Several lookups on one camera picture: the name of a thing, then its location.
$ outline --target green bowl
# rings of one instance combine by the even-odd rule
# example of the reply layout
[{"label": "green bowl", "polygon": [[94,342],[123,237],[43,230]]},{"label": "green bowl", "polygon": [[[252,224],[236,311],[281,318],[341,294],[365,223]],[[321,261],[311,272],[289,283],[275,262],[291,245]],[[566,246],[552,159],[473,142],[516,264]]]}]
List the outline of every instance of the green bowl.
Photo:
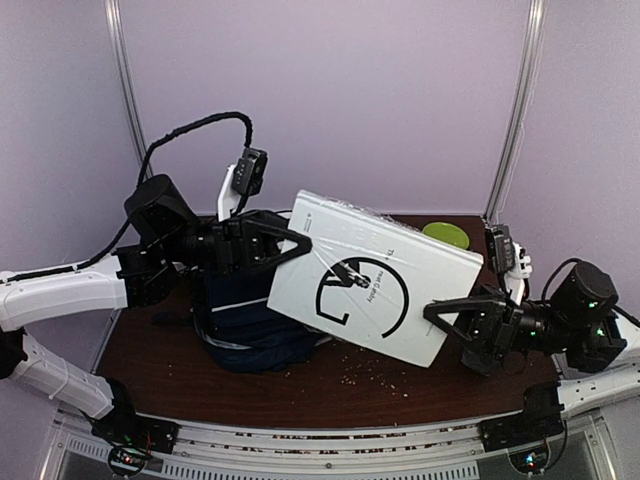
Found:
[{"label": "green bowl", "polygon": [[470,245],[469,235],[456,225],[446,222],[433,222],[422,229],[422,233],[454,247],[467,250]]}]

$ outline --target vertical metal rail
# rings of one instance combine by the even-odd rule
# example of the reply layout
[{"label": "vertical metal rail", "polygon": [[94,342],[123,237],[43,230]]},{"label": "vertical metal rail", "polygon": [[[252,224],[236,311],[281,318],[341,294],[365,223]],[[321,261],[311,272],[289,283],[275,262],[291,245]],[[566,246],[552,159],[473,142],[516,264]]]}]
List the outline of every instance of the vertical metal rail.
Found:
[{"label": "vertical metal rail", "polygon": [[[116,64],[118,66],[118,73],[120,76],[120,85],[122,87],[124,103],[127,108],[129,129],[131,130],[131,136],[136,148],[138,160],[142,164],[142,160],[144,158],[147,147],[144,141],[144,135],[142,133],[142,124],[140,122],[140,115],[138,113],[136,98],[133,93],[133,82],[131,81],[131,71],[129,69],[127,49],[124,41],[124,32],[122,30],[122,21],[120,19],[120,1],[105,0],[104,4],[107,13],[109,35],[111,36],[113,53],[116,57]],[[149,170],[147,171],[147,178],[150,175],[153,175],[151,166],[149,166]]]},{"label": "vertical metal rail", "polygon": [[520,64],[520,75],[516,86],[516,94],[513,100],[513,108],[507,136],[502,147],[500,163],[496,178],[491,189],[485,218],[493,223],[496,222],[502,204],[509,190],[511,177],[518,153],[518,142],[522,130],[522,121],[527,104],[530,101],[531,89],[535,80],[536,66],[540,53],[540,43],[542,38],[542,25],[546,9],[546,0],[531,0],[529,8],[529,23],[524,39],[522,51],[522,61]]}]

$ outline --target white wall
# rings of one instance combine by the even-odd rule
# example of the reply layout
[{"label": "white wall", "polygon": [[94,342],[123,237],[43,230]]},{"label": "white wall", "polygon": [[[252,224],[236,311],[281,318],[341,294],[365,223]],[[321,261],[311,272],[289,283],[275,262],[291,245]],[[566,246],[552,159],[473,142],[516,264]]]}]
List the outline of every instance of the white wall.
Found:
[{"label": "white wall", "polygon": [[[540,72],[500,220],[533,256],[534,294],[565,258],[611,274],[640,314],[640,3],[551,1]],[[640,478],[640,402],[605,410],[625,478]]]},{"label": "white wall", "polygon": [[[3,2],[0,269],[87,258],[124,220],[136,158],[102,2]],[[82,367],[109,312],[29,328]],[[55,404],[0,381],[0,479],[34,478]]]},{"label": "white wall", "polygon": [[[386,212],[484,210],[511,112],[529,2],[136,0],[122,22],[147,142],[225,110],[270,164],[251,205],[301,188]],[[163,147],[156,171],[215,211],[242,125]]]}]

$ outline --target white book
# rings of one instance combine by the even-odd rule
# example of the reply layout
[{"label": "white book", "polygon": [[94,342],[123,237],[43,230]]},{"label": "white book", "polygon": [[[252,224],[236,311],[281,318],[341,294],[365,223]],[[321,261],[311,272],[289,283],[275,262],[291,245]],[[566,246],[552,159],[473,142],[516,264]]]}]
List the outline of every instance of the white book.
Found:
[{"label": "white book", "polygon": [[[280,265],[268,307],[311,327],[428,367],[446,334],[422,317],[434,300],[466,297],[483,257],[344,202],[301,191],[289,229],[310,253]],[[286,241],[283,251],[295,244]],[[455,314],[444,315],[450,323]]]}]

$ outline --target navy blue bag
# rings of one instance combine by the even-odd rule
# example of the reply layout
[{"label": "navy blue bag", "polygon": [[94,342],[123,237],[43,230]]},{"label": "navy blue bag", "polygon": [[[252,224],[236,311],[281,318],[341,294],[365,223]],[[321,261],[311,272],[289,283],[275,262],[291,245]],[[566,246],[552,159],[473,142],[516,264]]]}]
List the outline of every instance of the navy blue bag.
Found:
[{"label": "navy blue bag", "polygon": [[267,308],[275,269],[217,277],[192,287],[193,319],[205,348],[225,370],[260,373],[305,362],[325,334]]}]

